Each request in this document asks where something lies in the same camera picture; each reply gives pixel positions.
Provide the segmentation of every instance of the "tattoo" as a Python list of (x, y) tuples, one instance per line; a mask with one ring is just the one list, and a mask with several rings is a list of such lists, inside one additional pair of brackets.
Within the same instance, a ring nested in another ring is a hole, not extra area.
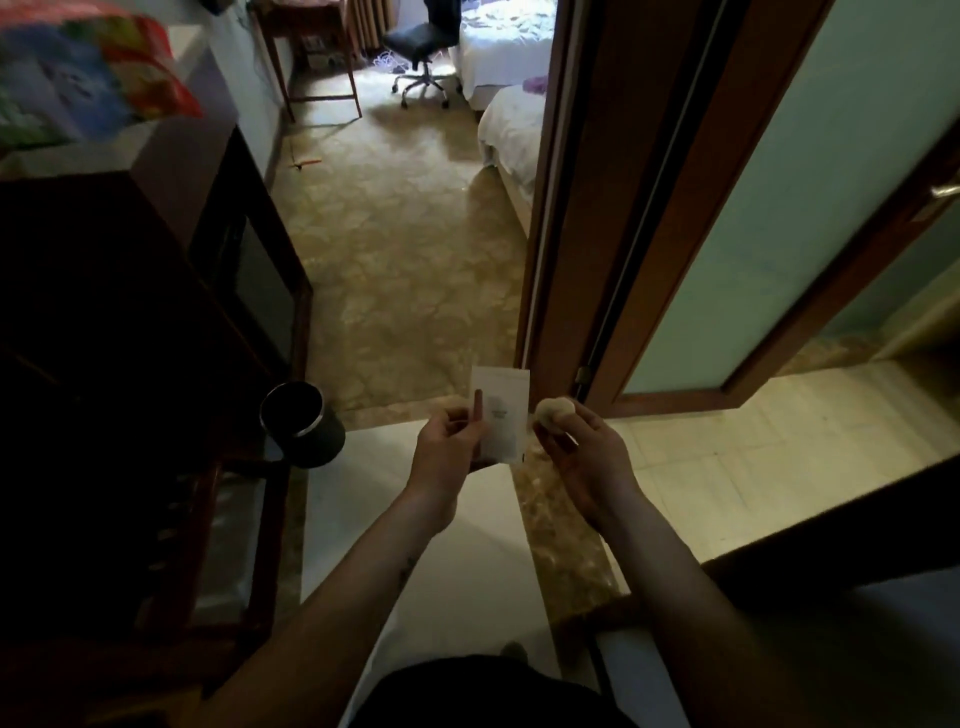
[(403, 587), (407, 585), (407, 581), (410, 579), (410, 574), (414, 572), (414, 566), (417, 565), (419, 556), (411, 556), (407, 559), (407, 565), (400, 570), (400, 590), (403, 591)]

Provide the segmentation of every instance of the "white card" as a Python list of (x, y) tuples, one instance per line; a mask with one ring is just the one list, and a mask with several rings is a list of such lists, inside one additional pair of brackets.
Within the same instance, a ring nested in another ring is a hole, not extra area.
[(526, 449), (530, 371), (473, 367), (470, 395), (483, 392), (483, 419), (491, 432), (480, 442), (480, 457), (498, 463), (521, 463)]

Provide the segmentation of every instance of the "chair base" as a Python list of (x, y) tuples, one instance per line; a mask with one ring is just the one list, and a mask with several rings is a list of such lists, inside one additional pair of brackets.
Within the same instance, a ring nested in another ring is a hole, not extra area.
[(427, 61), (423, 61), (423, 73), (420, 75), (414, 75), (412, 73), (404, 73), (394, 78), (394, 93), (399, 91), (399, 83), (401, 80), (413, 81), (412, 84), (408, 85), (403, 89), (403, 95), (400, 97), (400, 105), (406, 109), (407, 108), (407, 93), (411, 88), (417, 88), (418, 86), (434, 86), (439, 89), (440, 92), (444, 95), (444, 100), (441, 103), (441, 106), (444, 109), (450, 108), (450, 100), (446, 97), (446, 91), (444, 87), (437, 83), (437, 81), (443, 81), (444, 79), (455, 79), (456, 75), (452, 73), (443, 74), (441, 76), (434, 76), (430, 73), (430, 64)]

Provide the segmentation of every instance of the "left hand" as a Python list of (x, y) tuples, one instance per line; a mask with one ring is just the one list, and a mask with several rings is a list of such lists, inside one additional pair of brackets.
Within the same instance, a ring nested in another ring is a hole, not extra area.
[(467, 407), (449, 407), (438, 412), (420, 431), (403, 493), (415, 498), (436, 519), (440, 533), (457, 511), (457, 496), (464, 480), (475, 470), (474, 453), (490, 430), (483, 421), (482, 394), (474, 393), (473, 417)]

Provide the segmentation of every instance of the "plastic bag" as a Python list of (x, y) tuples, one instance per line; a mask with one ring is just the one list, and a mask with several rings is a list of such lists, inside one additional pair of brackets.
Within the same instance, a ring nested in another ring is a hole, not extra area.
[(108, 3), (0, 0), (0, 147), (116, 136), (200, 105), (163, 26)]

